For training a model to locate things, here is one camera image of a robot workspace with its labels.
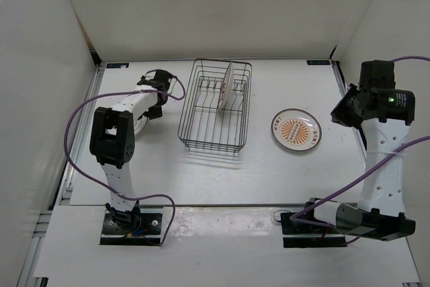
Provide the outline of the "orange sunburst plate green rim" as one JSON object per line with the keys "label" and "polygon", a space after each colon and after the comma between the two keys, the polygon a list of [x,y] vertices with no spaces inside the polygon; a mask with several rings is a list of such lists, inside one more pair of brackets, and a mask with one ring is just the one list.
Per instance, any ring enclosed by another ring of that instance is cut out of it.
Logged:
{"label": "orange sunburst plate green rim", "polygon": [[306,153],[319,145],[323,133],[320,123],[312,114],[289,108],[273,117],[271,134],[276,143],[288,151]]}

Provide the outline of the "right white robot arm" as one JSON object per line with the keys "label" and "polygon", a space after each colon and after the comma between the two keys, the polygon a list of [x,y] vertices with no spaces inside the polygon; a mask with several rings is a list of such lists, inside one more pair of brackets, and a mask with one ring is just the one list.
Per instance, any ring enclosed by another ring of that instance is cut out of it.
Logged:
{"label": "right white robot arm", "polygon": [[412,235],[416,223],[405,216],[402,197],[403,145],[415,119],[415,95],[395,88],[394,63],[366,61],[358,85],[331,112],[332,121],[362,130],[366,141],[363,187],[356,206],[329,199],[314,202],[302,215],[309,233],[326,224],[344,235],[391,241]]}

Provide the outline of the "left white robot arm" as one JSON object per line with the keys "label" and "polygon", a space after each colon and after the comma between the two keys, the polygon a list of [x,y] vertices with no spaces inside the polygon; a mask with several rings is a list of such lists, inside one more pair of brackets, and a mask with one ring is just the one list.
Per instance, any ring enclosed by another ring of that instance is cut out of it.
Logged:
{"label": "left white robot arm", "polygon": [[140,228],[141,217],[129,162],[135,149],[135,132],[144,119],[160,118],[167,103],[173,75],[165,70],[153,71],[151,78],[141,77],[135,93],[128,94],[111,107],[98,107],[93,115],[89,150],[101,165],[107,185],[113,189],[106,209],[125,233]]}

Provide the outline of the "white plate black swirl pattern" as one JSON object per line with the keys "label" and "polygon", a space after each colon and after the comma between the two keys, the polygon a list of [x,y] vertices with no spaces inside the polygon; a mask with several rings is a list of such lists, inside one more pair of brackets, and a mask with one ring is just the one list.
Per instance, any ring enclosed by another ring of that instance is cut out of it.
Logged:
{"label": "white plate black swirl pattern", "polygon": [[137,121],[134,123],[134,134],[138,134],[141,130],[143,130],[147,122],[148,118],[144,116],[137,119]]}

